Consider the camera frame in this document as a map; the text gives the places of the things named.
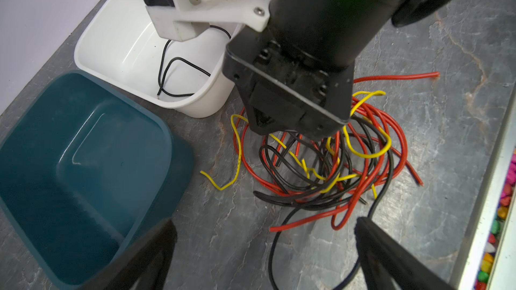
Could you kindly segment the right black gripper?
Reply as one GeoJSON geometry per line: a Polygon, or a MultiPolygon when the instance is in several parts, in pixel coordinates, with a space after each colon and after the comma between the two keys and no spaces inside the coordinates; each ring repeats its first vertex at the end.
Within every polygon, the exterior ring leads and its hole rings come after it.
{"type": "Polygon", "coordinates": [[[271,0],[261,32],[243,28],[227,45],[224,75],[250,128],[312,140],[349,122],[355,60],[406,0],[271,0]]]}

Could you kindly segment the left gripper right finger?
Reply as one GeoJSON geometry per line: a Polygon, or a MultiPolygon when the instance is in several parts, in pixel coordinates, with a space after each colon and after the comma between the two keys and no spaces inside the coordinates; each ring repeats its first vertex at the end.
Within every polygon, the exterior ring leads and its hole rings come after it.
{"type": "Polygon", "coordinates": [[[368,217],[357,219],[356,247],[368,289],[451,289],[368,217]]]}

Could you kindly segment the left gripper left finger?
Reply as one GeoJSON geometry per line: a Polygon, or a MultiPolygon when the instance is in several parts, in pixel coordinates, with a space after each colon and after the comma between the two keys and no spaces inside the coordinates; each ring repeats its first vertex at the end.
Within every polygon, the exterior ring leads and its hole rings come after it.
{"type": "Polygon", "coordinates": [[[162,220],[80,288],[162,289],[176,243],[172,220],[162,220]]]}

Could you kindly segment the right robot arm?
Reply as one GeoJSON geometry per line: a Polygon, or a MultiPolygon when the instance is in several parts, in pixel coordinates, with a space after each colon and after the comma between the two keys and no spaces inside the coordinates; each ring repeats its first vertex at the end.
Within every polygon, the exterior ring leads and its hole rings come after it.
{"type": "Polygon", "coordinates": [[[227,44],[223,74],[255,133],[321,140],[348,123],[355,60],[383,25],[413,24],[450,1],[271,0],[266,28],[227,44]]]}

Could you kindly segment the teal plastic bin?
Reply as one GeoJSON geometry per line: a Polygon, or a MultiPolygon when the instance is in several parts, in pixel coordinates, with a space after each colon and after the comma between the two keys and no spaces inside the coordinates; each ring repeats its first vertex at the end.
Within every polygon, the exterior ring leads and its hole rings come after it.
{"type": "Polygon", "coordinates": [[[1,208],[59,289],[76,289],[173,215],[192,147],[94,76],[52,81],[1,143],[1,208]]]}

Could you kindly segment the white plastic bin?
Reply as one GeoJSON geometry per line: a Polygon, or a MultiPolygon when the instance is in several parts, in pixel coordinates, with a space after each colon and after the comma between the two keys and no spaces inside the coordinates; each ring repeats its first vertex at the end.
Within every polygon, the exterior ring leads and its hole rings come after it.
{"type": "Polygon", "coordinates": [[[235,86],[221,71],[225,46],[240,29],[224,24],[187,42],[168,42],[143,0],[107,0],[81,35],[74,59],[81,70],[156,106],[206,118],[235,86]]]}

